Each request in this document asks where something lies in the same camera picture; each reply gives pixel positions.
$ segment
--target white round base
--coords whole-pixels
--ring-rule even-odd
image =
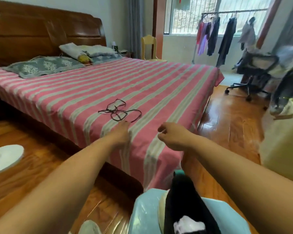
[[[24,148],[21,145],[0,147],[0,172],[16,165],[22,158]]]

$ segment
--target beige bin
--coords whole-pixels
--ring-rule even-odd
[[[261,164],[293,181],[293,98],[265,132]]]

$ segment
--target wooden chair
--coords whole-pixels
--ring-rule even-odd
[[[145,59],[145,51],[146,51],[146,45],[151,44],[154,45],[153,48],[153,56],[152,59],[146,60]],[[156,57],[156,47],[157,47],[157,42],[156,42],[156,38],[151,36],[151,35],[147,35],[145,37],[141,38],[141,60],[146,60],[146,61],[164,61],[167,62],[166,60],[162,60],[162,59],[158,59]]]

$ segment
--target floor plank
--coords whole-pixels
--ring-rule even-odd
[[[258,145],[263,139],[260,119],[264,113],[264,102],[254,98],[249,103],[245,101],[243,91],[231,90],[229,95],[224,95],[224,90],[225,86],[215,88],[199,125],[199,134],[260,163]],[[25,154],[20,163],[0,173],[0,217],[68,158],[65,152],[35,131],[14,122],[0,121],[0,146],[13,143],[24,146]],[[194,157],[184,157],[182,166],[201,196],[223,200],[242,215],[222,187]],[[80,225],[91,219],[102,233],[126,234],[133,204],[134,200],[98,177],[75,220],[72,233],[78,233]],[[253,227],[251,231],[252,234],[257,233]]]
[[[242,90],[234,89],[229,95],[224,95],[225,89],[221,85],[215,88],[199,125],[199,134],[260,164],[258,146],[263,139],[261,118],[265,113],[263,107],[266,102],[254,97],[249,103],[245,101],[246,95]],[[223,188],[195,157],[187,154],[183,158],[182,167],[202,197],[225,201],[243,216]],[[251,225],[250,228],[252,234],[257,233]]]

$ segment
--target black cable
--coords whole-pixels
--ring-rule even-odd
[[[111,104],[116,103],[117,100],[121,101],[122,104],[119,105],[119,106],[115,106],[115,105],[114,105],[115,109],[112,109],[112,110],[109,109],[108,107],[109,107]],[[116,99],[114,102],[110,103],[110,104],[107,106],[106,109],[104,109],[104,110],[100,110],[100,111],[98,111],[98,113],[110,113],[110,114],[111,114],[111,118],[112,118],[114,121],[121,121],[121,120],[124,120],[126,116],[128,116],[128,113],[129,113],[129,112],[134,112],[134,111],[136,111],[136,112],[140,112],[139,116],[138,116],[136,119],[134,119],[133,121],[131,121],[130,123],[133,123],[133,122],[137,121],[137,120],[142,116],[142,112],[141,112],[140,110],[138,110],[138,109],[133,109],[133,110],[128,110],[128,111],[118,109],[118,107],[122,107],[122,106],[126,106],[126,102],[124,102],[124,101],[121,100],[121,99]],[[120,115],[119,115],[118,113],[125,113],[125,116],[124,116],[124,117],[120,117]],[[119,119],[115,119],[115,118],[113,117],[114,114],[117,115],[117,117],[118,117]]]

